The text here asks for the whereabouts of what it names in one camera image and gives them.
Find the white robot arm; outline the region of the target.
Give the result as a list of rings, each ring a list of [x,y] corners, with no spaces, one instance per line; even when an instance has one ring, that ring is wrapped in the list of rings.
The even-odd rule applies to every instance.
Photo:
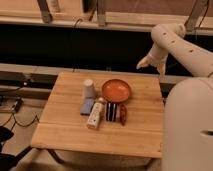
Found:
[[[213,53],[184,39],[181,23],[152,28],[153,46],[137,66],[165,73],[173,56],[192,77],[170,91],[164,109],[162,171],[213,171]]]

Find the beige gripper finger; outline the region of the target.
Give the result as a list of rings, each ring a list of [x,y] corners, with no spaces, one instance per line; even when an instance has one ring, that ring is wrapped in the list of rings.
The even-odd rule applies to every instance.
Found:
[[[137,69],[147,67],[149,65],[149,60],[147,57],[142,58],[136,65]]]
[[[157,71],[159,72],[159,74],[161,76],[164,76],[165,75],[165,72],[166,72],[166,64],[165,63],[160,63],[158,66],[157,66]]]

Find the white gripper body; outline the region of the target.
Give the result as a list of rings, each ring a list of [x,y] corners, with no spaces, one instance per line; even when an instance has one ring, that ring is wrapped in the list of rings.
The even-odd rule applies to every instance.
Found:
[[[168,57],[168,52],[157,45],[153,45],[148,53],[148,61],[152,66],[165,64]]]

